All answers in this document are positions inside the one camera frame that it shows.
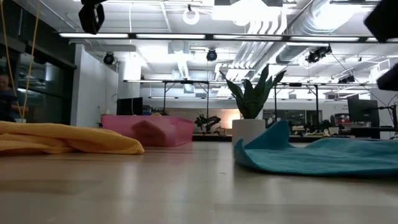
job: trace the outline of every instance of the security camera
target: security camera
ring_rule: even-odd
[[[117,62],[117,58],[113,55],[113,52],[107,52],[104,57],[104,63],[106,65],[114,65]]]
[[[214,62],[215,60],[217,60],[217,53],[215,49],[209,49],[209,52],[207,53],[207,61],[209,62]]]

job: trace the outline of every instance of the wooden floor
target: wooden floor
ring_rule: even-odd
[[[267,175],[231,143],[0,157],[0,223],[397,223],[398,184]]]

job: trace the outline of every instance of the computer monitor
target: computer monitor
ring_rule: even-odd
[[[376,100],[348,99],[348,113],[352,122],[370,122],[372,127],[380,126]]]

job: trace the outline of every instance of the white wall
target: white wall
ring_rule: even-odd
[[[139,83],[123,82],[126,73],[126,62],[119,63],[119,82],[118,82],[118,97],[119,99],[136,98],[140,95]]]
[[[71,125],[97,128],[101,114],[116,114],[118,74],[76,45]]]

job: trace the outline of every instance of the ventilation duct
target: ventilation duct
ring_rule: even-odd
[[[302,15],[286,30],[287,35],[328,35],[345,24],[360,6],[330,4],[331,0],[314,0]],[[267,63],[287,65],[309,46],[274,43],[256,66],[259,73]]]

